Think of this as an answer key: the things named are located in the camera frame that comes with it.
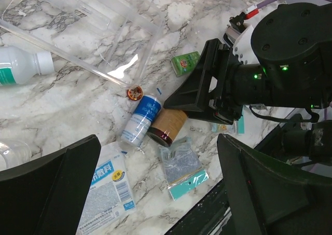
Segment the teal clear swab packet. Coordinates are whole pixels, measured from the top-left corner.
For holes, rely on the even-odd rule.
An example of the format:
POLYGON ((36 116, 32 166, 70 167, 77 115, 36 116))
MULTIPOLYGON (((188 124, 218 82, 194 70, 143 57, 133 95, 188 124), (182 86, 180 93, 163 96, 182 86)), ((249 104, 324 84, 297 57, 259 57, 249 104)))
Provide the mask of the teal clear swab packet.
POLYGON ((167 188, 177 200, 209 179, 197 154, 192 151, 191 139, 184 137, 170 147, 159 147, 167 188))

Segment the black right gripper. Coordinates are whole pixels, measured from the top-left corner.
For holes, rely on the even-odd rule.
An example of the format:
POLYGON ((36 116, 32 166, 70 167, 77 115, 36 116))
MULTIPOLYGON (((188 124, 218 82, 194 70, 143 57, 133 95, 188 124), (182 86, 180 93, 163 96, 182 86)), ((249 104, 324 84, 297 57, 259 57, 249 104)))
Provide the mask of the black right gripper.
POLYGON ((206 41, 187 79, 164 102, 189 119, 232 125, 244 105, 271 105, 271 86, 257 64, 243 64, 219 39, 206 41))

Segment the brown bottle orange cap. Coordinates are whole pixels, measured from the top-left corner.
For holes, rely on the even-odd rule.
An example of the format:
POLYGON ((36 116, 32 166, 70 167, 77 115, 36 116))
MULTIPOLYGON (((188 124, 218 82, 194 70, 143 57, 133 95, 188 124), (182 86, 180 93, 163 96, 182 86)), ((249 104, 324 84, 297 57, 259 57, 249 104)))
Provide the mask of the brown bottle orange cap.
POLYGON ((149 127, 147 135, 159 145, 170 147, 187 118, 182 110, 163 108, 149 127))

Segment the white blue gauze packet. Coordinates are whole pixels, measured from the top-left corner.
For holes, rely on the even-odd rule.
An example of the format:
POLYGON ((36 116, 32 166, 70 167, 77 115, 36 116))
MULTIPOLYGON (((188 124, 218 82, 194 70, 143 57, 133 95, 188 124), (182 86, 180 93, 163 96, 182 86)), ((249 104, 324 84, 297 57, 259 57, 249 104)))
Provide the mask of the white blue gauze packet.
POLYGON ((118 142, 101 148, 77 234, 100 234, 110 224, 135 211, 125 154, 118 142))

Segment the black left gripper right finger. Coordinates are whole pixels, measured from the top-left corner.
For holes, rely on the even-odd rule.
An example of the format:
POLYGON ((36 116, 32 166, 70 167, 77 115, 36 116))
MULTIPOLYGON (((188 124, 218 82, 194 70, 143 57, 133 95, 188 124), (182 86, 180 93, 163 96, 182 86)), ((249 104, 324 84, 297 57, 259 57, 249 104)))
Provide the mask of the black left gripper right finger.
POLYGON ((331 234, 331 178, 269 157, 228 134, 217 149, 237 234, 331 234))

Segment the white bottle green label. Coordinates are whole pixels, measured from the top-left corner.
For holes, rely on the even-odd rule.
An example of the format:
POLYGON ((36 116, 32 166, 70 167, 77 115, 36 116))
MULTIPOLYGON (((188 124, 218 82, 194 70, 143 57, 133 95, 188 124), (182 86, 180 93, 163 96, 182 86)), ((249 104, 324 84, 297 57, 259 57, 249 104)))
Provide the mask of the white bottle green label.
POLYGON ((22 85, 35 75, 55 72, 51 53, 29 53, 14 46, 1 47, 1 86, 22 85))

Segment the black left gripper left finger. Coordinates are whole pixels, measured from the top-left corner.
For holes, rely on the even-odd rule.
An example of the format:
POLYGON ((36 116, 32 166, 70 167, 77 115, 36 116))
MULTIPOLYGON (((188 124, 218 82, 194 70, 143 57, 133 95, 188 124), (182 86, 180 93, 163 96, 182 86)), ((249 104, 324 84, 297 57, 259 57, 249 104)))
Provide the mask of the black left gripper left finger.
POLYGON ((92 134, 1 171, 1 234, 75 234, 100 152, 92 134))

